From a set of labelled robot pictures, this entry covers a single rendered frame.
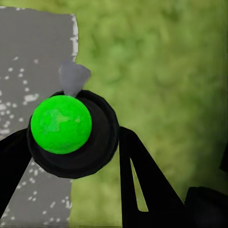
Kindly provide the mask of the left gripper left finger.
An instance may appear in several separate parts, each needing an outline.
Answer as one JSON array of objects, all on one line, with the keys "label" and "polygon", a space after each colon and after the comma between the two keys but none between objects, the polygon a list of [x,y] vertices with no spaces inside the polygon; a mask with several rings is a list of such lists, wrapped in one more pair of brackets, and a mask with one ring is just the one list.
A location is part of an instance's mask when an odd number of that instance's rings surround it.
[{"label": "left gripper left finger", "polygon": [[0,219],[31,158],[27,129],[0,140]]}]

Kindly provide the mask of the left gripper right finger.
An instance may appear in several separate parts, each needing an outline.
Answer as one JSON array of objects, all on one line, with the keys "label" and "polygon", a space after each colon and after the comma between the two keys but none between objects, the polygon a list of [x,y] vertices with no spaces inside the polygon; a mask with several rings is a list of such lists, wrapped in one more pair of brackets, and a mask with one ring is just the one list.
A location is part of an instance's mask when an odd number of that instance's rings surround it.
[{"label": "left gripper right finger", "polygon": [[[123,228],[199,228],[137,133],[120,126],[118,146]],[[137,207],[130,159],[148,212],[142,212]]]}]

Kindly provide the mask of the insectifuge atomizer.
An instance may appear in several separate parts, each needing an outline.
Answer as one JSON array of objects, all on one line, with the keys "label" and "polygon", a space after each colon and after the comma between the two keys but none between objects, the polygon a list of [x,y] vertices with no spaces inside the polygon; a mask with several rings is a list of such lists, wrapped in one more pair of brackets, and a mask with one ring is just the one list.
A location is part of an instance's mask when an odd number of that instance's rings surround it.
[{"label": "insectifuge atomizer", "polygon": [[78,179],[97,173],[112,160],[120,127],[115,110],[103,97],[81,90],[89,68],[63,62],[58,69],[63,91],[40,103],[30,117],[28,148],[46,172]]}]

